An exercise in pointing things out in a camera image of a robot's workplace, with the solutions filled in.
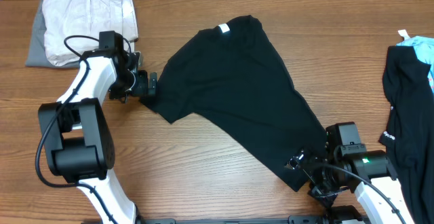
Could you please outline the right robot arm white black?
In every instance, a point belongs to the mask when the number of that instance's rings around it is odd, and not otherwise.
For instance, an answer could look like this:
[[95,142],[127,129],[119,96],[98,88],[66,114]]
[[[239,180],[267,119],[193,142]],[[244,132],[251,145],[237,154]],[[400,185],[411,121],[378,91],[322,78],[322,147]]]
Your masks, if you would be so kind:
[[326,134],[327,157],[301,149],[285,165],[306,174],[308,195],[325,212],[290,216],[289,223],[413,223],[386,153],[368,151],[353,122],[329,126]]

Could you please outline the black garment pile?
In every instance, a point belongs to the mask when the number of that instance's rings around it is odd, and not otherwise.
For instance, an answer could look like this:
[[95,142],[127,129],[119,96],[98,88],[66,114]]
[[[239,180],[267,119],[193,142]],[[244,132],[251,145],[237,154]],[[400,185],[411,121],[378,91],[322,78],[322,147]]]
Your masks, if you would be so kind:
[[382,78],[391,110],[379,142],[397,171],[415,223],[433,222],[433,93],[430,66],[413,47],[390,46]]

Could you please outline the black t-shirt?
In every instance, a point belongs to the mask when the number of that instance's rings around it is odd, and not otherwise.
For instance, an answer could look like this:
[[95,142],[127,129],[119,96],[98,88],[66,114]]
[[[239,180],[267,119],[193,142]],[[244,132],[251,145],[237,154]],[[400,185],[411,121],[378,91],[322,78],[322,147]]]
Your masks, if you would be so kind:
[[141,103],[169,123],[206,118],[294,191],[307,176],[289,161],[325,153],[325,130],[253,16],[199,31],[168,60],[156,96]]

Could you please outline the beige folded trousers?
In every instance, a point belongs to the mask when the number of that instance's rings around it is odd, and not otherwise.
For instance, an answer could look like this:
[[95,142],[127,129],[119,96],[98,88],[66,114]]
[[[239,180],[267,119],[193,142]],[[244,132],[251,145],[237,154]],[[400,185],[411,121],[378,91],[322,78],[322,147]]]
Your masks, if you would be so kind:
[[62,67],[78,60],[65,45],[71,35],[98,38],[115,31],[128,41],[138,38],[133,0],[43,0],[44,48],[48,62]]

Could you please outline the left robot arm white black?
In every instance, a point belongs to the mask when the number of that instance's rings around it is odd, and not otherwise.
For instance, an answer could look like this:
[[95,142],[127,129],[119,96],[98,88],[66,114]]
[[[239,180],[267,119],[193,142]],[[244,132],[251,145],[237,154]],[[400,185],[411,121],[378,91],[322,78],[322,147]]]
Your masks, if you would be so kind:
[[121,34],[103,31],[95,40],[96,49],[73,52],[79,72],[68,90],[39,107],[35,172],[48,187],[81,190],[101,223],[143,223],[115,174],[115,147],[102,104],[105,98],[154,99],[157,74],[140,69],[141,53]]

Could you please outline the light blue garment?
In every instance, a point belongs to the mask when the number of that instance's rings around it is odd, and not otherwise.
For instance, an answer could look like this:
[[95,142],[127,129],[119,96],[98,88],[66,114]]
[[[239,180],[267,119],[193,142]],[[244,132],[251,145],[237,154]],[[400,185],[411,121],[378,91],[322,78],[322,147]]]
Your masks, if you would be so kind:
[[398,34],[403,38],[403,41],[397,43],[396,46],[413,47],[417,59],[430,65],[430,71],[427,78],[431,90],[433,90],[433,38],[422,36],[410,37],[405,29],[398,30]]

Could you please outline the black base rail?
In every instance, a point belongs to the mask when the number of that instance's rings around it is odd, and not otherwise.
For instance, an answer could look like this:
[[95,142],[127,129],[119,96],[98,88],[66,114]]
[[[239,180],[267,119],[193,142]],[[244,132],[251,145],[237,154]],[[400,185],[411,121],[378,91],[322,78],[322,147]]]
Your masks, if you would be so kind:
[[314,215],[292,215],[285,219],[204,219],[204,220],[183,220],[175,219],[147,219],[139,220],[141,224],[368,224],[370,221],[367,217],[360,219],[348,219],[329,221],[324,216]]

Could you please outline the grey folded garment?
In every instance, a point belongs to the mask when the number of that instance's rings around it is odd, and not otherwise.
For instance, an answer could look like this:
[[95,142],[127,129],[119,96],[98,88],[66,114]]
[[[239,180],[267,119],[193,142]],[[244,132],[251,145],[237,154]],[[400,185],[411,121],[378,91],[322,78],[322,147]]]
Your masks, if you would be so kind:
[[31,41],[28,56],[25,62],[27,67],[45,67],[53,69],[74,69],[79,68],[77,61],[57,67],[50,63],[45,55],[44,34],[46,32],[45,18],[42,12],[43,0],[39,1],[37,13],[32,27]]

